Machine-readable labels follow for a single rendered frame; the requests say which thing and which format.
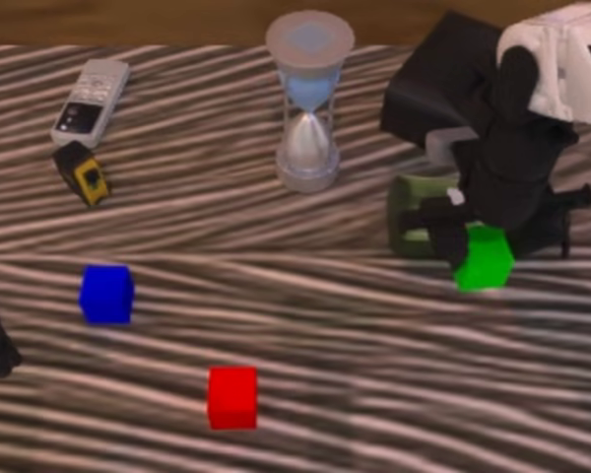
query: table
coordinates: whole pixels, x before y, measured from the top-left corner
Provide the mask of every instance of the table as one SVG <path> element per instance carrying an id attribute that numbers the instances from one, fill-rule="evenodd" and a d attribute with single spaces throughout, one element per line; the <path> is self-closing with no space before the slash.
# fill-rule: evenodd
<path id="1" fill-rule="evenodd" d="M 277 181 L 281 97 L 263 48 L 0 46 L 0 472 L 591 472 L 591 210 L 572 259 L 462 295 L 386 247 L 398 172 L 442 175 L 377 129 L 407 48 L 357 49 L 337 94 L 340 180 Z M 133 76 L 85 209 L 48 129 L 83 63 Z M 591 183 L 591 127 L 557 188 Z M 84 265 L 131 266 L 131 326 L 84 323 Z M 259 429 L 211 432 L 212 365 L 259 371 Z"/>

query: hourglass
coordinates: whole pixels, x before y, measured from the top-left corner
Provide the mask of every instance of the hourglass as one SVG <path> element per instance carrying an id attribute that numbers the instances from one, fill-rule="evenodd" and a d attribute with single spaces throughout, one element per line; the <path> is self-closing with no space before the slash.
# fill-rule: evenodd
<path id="1" fill-rule="evenodd" d="M 302 193 L 330 186 L 340 156 L 333 140 L 333 103 L 355 35 L 324 12 L 290 13 L 267 31 L 267 47 L 283 87 L 283 138 L 276 169 L 285 187 Z"/>

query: blue cube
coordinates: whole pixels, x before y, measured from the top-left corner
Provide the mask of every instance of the blue cube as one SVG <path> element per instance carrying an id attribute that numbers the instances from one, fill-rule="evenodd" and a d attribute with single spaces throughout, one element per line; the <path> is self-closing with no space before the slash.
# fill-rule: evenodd
<path id="1" fill-rule="evenodd" d="M 88 323 L 128 324 L 134 302 L 134 283 L 129 267 L 86 266 L 79 305 Z"/>

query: hourglass base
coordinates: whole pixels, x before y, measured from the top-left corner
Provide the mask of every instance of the hourglass base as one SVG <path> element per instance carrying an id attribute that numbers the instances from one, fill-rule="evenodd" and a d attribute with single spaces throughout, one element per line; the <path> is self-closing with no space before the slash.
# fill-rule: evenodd
<path id="1" fill-rule="evenodd" d="M 283 150 L 276 153 L 276 173 L 283 185 L 295 192 L 312 194 L 330 187 L 339 174 L 339 151 L 332 147 L 328 164 L 321 169 L 294 169 L 289 166 L 289 157 Z"/>

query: remote control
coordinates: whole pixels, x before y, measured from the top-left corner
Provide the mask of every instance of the remote control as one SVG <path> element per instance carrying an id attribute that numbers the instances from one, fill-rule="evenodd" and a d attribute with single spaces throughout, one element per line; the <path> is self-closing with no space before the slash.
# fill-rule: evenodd
<path id="1" fill-rule="evenodd" d="M 57 146 L 78 141 L 95 148 L 129 78 L 129 65 L 111 59 L 90 59 L 59 118 L 50 130 Z"/>

